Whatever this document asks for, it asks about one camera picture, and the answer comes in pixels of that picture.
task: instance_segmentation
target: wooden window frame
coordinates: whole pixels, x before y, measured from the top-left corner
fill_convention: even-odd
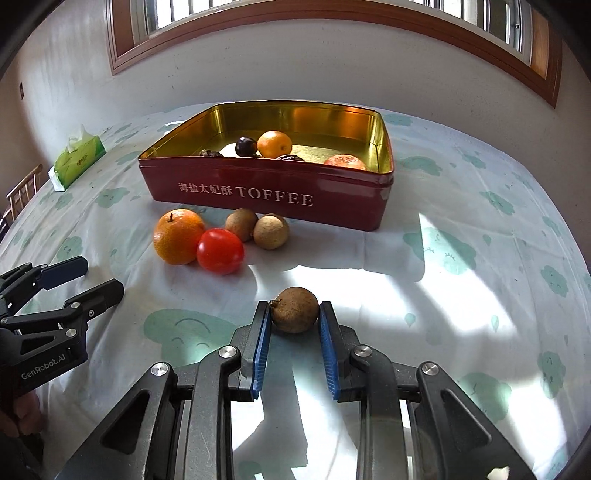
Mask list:
[[[134,44],[129,0],[106,0],[111,71],[117,74],[159,51],[227,28],[275,20],[350,20],[395,27],[461,48],[499,67],[556,107],[562,71],[562,39],[532,9],[532,66],[467,28],[400,5],[366,0],[289,0],[236,5],[196,17]]]

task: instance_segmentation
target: table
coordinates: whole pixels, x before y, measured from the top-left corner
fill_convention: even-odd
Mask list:
[[[126,288],[89,323],[89,360],[39,389],[48,476],[154,362],[199,361],[252,320],[259,300],[302,286],[393,361],[438,362],[537,477],[554,478],[591,423],[591,278],[532,175],[465,134],[380,111],[397,158],[382,226],[289,220],[283,248],[248,244],[240,272],[217,277],[157,257],[152,229],[178,205],[152,200],[137,163],[210,105],[109,127],[107,154],[65,193],[45,184],[0,245],[0,271],[75,255],[90,265],[22,313],[61,308],[114,277]],[[190,208],[210,226],[229,213]],[[233,405],[237,479],[355,478],[358,413],[331,400],[315,330],[273,338],[261,397]]]

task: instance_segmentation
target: white wall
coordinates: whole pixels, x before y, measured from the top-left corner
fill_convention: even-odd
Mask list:
[[[6,194],[36,165],[44,163],[21,106],[18,85],[13,64],[0,80],[0,216],[8,205]]]
[[[344,21],[234,28],[112,76],[103,6],[66,0],[17,56],[24,105],[46,158],[80,122],[98,132],[191,103],[302,98],[382,107],[456,128],[523,163],[591,259],[591,83],[568,48],[556,110],[458,48]]]

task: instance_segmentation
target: red tomato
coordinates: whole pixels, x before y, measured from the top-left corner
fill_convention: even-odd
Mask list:
[[[197,246],[197,261],[205,270],[228,275],[244,260],[244,246],[232,232],[223,228],[207,230]]]

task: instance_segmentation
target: mangosteen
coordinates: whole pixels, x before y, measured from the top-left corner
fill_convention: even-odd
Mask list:
[[[250,137],[240,137],[236,142],[236,155],[239,157],[253,157],[257,150],[256,140]]]
[[[223,155],[220,152],[216,152],[215,150],[208,150],[207,148],[201,150],[201,152],[199,152],[199,156],[200,157],[223,157]]]
[[[280,155],[277,157],[277,160],[296,160],[296,161],[305,161],[303,158],[298,157],[297,155]]]

